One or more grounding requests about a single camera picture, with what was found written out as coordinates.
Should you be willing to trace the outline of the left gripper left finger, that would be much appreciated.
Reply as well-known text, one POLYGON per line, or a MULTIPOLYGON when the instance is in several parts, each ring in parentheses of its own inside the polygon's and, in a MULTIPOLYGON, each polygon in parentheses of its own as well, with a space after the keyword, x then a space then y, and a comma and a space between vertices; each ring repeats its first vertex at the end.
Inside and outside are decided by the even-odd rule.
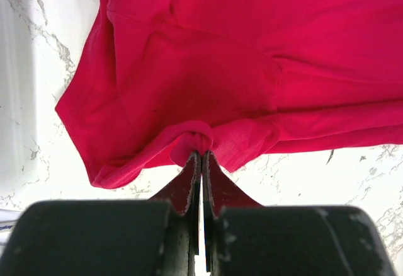
POLYGON ((193 275, 201 157, 147 200, 32 204, 1 256, 2 275, 193 275))

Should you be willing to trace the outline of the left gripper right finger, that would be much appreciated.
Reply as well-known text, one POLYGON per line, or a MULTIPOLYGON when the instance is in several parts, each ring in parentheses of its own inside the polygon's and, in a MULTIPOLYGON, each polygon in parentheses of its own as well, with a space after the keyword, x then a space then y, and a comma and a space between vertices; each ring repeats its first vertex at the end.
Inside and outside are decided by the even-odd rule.
POLYGON ((212 152, 202 159, 206 269, 211 275, 394 275, 378 231, 352 206, 264 206, 212 152))

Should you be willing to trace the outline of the red t shirt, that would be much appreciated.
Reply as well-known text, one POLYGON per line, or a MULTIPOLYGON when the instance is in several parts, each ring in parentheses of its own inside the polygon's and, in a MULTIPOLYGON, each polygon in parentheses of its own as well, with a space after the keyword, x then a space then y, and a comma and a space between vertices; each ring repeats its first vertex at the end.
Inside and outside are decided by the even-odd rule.
POLYGON ((402 143, 402 0, 100 0, 56 107, 94 187, 402 143))

